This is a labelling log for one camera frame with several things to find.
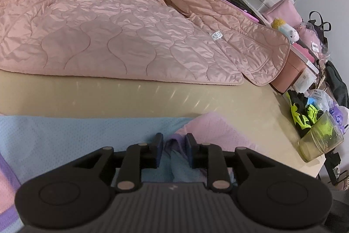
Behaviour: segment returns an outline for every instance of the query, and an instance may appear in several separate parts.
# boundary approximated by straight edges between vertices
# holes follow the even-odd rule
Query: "transparent container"
[[[334,118],[326,111],[298,142],[298,153],[305,162],[325,154],[344,141]]]

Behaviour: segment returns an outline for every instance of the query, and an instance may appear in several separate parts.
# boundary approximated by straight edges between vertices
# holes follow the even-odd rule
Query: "beige table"
[[[288,106],[269,85],[194,85],[0,71],[0,112],[69,118],[195,117],[217,111],[269,157],[316,176],[324,157],[305,163]]]

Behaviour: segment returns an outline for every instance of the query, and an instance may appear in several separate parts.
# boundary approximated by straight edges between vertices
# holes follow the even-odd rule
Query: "white and yellow plush toy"
[[[291,44],[299,40],[299,35],[296,29],[288,25],[283,19],[276,18],[272,23],[272,27],[284,33],[285,36],[291,41]]]

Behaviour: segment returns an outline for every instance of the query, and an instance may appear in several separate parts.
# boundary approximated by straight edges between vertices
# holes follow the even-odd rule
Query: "quilted stitching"
[[[264,85],[289,51],[220,0],[0,0],[0,12],[8,71],[226,85],[243,73]]]

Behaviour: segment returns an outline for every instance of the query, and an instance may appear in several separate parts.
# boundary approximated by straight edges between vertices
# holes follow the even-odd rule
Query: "white tag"
[[[215,40],[218,40],[220,39],[221,37],[223,37],[223,34],[220,32],[220,31],[217,31],[216,33],[213,33],[211,35],[212,39],[215,41]]]
[[[311,46],[312,46],[311,49],[312,49],[314,52],[316,52],[316,53],[320,52],[317,43],[311,42]]]

